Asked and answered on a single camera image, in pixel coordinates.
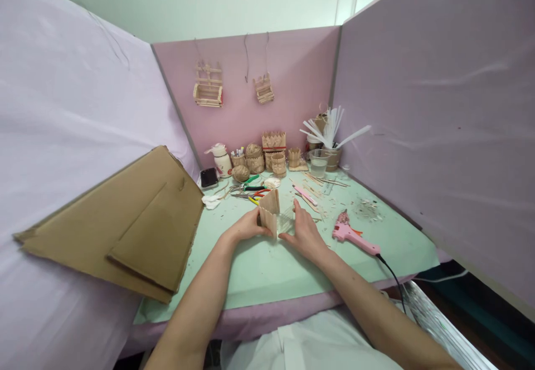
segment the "water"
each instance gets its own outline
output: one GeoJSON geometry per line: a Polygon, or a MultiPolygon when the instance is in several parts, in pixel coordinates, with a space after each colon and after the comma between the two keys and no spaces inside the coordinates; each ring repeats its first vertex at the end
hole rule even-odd
{"type": "Polygon", "coordinates": [[[310,175],[317,178],[325,176],[325,169],[327,168],[327,160],[325,158],[310,157],[310,175]]]}

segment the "pink hot glue gun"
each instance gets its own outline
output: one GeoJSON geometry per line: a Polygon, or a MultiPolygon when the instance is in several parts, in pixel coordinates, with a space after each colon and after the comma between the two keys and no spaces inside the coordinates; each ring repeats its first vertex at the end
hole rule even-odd
{"type": "Polygon", "coordinates": [[[336,220],[333,238],[338,239],[340,242],[349,239],[371,256],[377,256],[381,253],[381,248],[379,246],[366,241],[361,235],[362,232],[355,231],[349,226],[349,216],[347,215],[347,210],[344,210],[336,220]]]}

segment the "forearm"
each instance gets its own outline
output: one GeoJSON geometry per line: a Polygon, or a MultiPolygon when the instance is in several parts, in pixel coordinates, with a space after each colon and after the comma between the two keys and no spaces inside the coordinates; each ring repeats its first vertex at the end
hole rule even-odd
{"type": "Polygon", "coordinates": [[[458,364],[336,253],[316,261],[373,346],[404,369],[460,368],[458,364]]]}
{"type": "Polygon", "coordinates": [[[221,235],[171,317],[147,370],[202,369],[206,348],[225,302],[237,241],[221,235]]]}

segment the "cardboard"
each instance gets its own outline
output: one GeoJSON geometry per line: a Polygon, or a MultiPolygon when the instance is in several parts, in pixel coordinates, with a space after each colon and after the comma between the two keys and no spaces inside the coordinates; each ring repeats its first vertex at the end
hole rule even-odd
{"type": "Polygon", "coordinates": [[[159,146],[25,232],[25,250],[169,303],[178,290],[202,192],[159,146]]]}

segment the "metal hook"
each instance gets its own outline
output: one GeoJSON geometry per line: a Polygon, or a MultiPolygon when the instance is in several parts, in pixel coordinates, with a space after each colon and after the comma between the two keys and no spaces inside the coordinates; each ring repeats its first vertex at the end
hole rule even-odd
{"type": "Polygon", "coordinates": [[[269,45],[269,32],[266,32],[267,33],[267,43],[266,43],[266,73],[269,73],[269,70],[268,70],[268,45],[269,45]]]}
{"type": "Polygon", "coordinates": [[[197,44],[196,37],[193,39],[193,42],[195,43],[195,49],[197,50],[197,55],[199,56],[199,64],[201,65],[201,67],[203,67],[205,65],[205,61],[204,59],[202,59],[201,53],[199,52],[199,45],[197,44]]]}
{"type": "Polygon", "coordinates": [[[247,43],[246,43],[246,41],[247,41],[247,35],[248,35],[248,34],[249,34],[249,33],[247,33],[247,34],[245,35],[245,38],[244,38],[245,55],[247,56],[247,74],[245,75],[245,82],[246,82],[246,83],[249,83],[249,53],[247,52],[247,43]]]}

